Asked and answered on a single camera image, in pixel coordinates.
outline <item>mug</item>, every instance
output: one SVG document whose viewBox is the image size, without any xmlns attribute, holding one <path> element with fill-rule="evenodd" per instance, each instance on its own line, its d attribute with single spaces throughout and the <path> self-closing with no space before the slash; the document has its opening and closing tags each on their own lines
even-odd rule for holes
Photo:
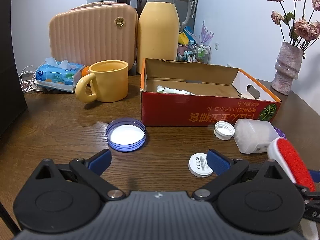
<svg viewBox="0 0 320 240">
<path fill-rule="evenodd" d="M 82 77 L 76 86 L 76 97 L 83 103 L 94 100 L 115 102 L 128 94 L 128 63 L 121 60 L 106 60 L 89 67 L 89 74 Z M 92 95 L 85 93 L 90 82 Z"/>
</svg>

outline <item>pink suitcase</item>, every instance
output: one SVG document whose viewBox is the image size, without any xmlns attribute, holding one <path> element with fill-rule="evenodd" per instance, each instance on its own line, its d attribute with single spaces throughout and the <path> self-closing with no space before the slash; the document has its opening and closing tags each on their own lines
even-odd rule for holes
<svg viewBox="0 0 320 240">
<path fill-rule="evenodd" d="M 49 23 L 51 55 L 57 61 L 92 65 L 136 58 L 137 11 L 127 4 L 88 4 L 54 16 Z"/>
</svg>

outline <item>red brush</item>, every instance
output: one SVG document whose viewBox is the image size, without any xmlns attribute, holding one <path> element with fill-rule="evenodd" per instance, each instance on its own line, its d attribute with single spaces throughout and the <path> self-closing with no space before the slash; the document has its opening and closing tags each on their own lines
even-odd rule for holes
<svg viewBox="0 0 320 240">
<path fill-rule="evenodd" d="M 288 140 L 277 138 L 272 141 L 268 148 L 268 157 L 280 164 L 293 183 L 308 187 L 310 191 L 316 190 L 307 167 Z"/>
</svg>

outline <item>vase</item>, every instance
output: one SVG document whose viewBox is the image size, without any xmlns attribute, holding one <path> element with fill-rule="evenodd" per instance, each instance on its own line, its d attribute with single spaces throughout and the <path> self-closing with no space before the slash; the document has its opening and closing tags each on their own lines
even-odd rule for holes
<svg viewBox="0 0 320 240">
<path fill-rule="evenodd" d="M 281 94 L 289 95 L 292 82 L 298 79 L 298 73 L 301 68 L 303 50 L 283 41 L 275 68 L 276 76 L 271 87 Z"/>
</svg>

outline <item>tissue pack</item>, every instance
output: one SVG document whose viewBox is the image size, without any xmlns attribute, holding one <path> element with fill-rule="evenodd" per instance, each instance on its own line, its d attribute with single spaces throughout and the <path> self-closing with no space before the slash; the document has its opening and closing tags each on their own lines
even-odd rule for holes
<svg viewBox="0 0 320 240">
<path fill-rule="evenodd" d="M 73 93 L 84 65 L 47 60 L 36 70 L 36 84 L 41 87 Z"/>
</svg>

